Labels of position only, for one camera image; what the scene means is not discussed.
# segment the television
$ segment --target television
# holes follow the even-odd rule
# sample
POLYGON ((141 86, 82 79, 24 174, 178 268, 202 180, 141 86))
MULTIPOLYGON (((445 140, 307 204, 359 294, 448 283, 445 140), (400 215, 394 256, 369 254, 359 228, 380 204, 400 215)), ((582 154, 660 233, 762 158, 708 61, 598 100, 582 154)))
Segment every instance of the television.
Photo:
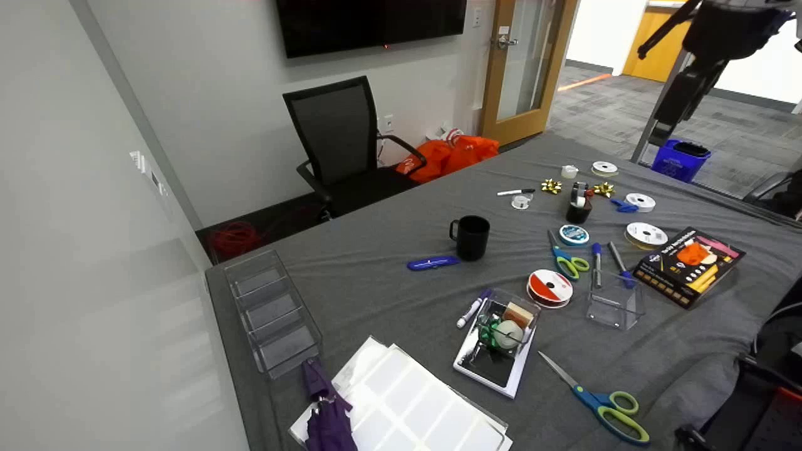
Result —
POLYGON ((289 59, 460 36, 465 0, 275 0, 289 59))

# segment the black chair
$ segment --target black chair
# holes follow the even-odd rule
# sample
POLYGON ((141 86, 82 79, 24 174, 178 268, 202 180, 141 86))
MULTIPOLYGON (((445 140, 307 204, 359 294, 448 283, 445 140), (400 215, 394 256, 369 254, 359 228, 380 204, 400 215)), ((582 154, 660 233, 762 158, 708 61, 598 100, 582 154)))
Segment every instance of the black chair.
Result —
POLYGON ((394 168, 375 168, 378 140, 416 155, 413 170, 423 168, 425 158, 396 137, 378 137, 369 79, 286 93, 284 100, 307 155, 297 177, 325 204, 328 215, 344 215, 416 187, 394 168))

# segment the wooden door frame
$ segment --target wooden door frame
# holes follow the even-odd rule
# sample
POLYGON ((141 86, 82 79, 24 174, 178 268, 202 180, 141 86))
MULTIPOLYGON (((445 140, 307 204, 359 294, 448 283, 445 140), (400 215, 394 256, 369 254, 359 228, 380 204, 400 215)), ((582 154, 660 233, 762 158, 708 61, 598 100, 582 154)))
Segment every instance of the wooden door frame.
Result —
MULTIPOLYGON (((488 76, 483 86, 483 108, 480 108, 480 137, 495 138, 502 143, 514 143, 529 137, 539 137, 546 128, 552 100, 556 93, 556 79, 561 70, 561 63, 566 59, 568 36, 573 29, 579 0, 561 0, 564 11, 559 18, 559 31, 552 51, 552 63, 546 74, 546 90, 542 108, 520 114, 517 118, 502 120, 499 118, 499 104, 502 104, 502 86, 503 86, 503 66, 507 66, 507 51, 499 51, 495 44, 492 44, 492 59, 488 59, 488 76)), ((512 25, 517 0, 499 0, 495 2, 495 18, 493 18, 493 36, 499 25, 512 25)))

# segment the gray tablecloth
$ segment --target gray tablecloth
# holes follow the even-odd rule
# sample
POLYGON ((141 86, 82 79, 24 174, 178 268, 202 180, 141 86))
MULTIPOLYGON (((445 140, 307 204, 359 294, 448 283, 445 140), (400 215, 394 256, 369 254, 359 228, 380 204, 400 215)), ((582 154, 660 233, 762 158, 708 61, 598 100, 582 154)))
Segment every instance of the gray tablecloth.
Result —
MULTIPOLYGON (((373 337, 384 344, 398 344, 434 376, 507 422, 517 448, 626 448, 598 427, 536 355, 529 358, 514 402, 452 370, 464 342, 464 331, 454 321, 483 286, 524 297, 526 277, 534 268, 552 268, 546 230, 564 223, 568 204, 568 187, 559 195, 536 193, 532 212, 514 212, 509 199, 499 199, 495 190, 559 179, 566 163, 582 168, 579 179, 598 184, 592 177, 594 162, 609 158, 579 143, 542 137, 493 162, 256 254, 280 256, 320 331, 322 366, 330 373, 365 337, 373 337), (445 228, 460 215, 492 220, 485 256, 442 271, 406 271, 410 258, 454 254, 445 228)), ((539 318, 534 351, 546 351, 586 390, 637 395, 641 405, 637 420, 652 431, 653 448, 670 448, 677 427, 701 427, 734 390, 734 356, 746 351, 769 311, 800 279, 802 233, 749 212, 734 212, 725 195, 624 162, 612 163, 619 165, 619 177, 612 179, 619 195, 637 190, 657 202, 653 213, 624 215, 596 199, 584 223, 592 241, 616 241, 628 267, 646 256, 645 249, 626 241, 624 227, 628 220, 653 223, 670 235, 693 227, 746 252, 734 274, 688 311, 645 289, 646 313, 628 333, 588 324, 582 298, 573 298, 564 311, 544 311, 539 318)), ((231 263, 210 268, 207 286, 249 442, 252 448, 294 448, 286 431, 306 406, 301 376, 289 373, 267 382, 256 373, 231 304, 227 268, 231 263)))

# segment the green-handled scissors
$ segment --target green-handled scissors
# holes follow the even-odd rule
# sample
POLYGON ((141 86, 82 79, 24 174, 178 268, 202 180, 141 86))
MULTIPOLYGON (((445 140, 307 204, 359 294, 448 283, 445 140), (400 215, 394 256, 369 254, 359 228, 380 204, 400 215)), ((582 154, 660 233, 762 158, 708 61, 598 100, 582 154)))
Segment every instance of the green-handled scissors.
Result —
POLYGON ((646 447, 652 442, 648 431, 638 427, 631 416, 638 412, 637 400, 628 391, 592 395, 584 391, 561 366, 556 366, 546 355, 542 358, 566 382, 573 396, 594 412, 594 416, 619 440, 646 447))
POLYGON ((573 258, 566 252, 561 252, 559 241, 553 238, 552 230, 546 230, 546 235, 549 235, 553 267, 559 268, 559 274, 564 274, 572 281, 579 281, 579 274, 588 271, 592 263, 586 263, 584 258, 573 258))

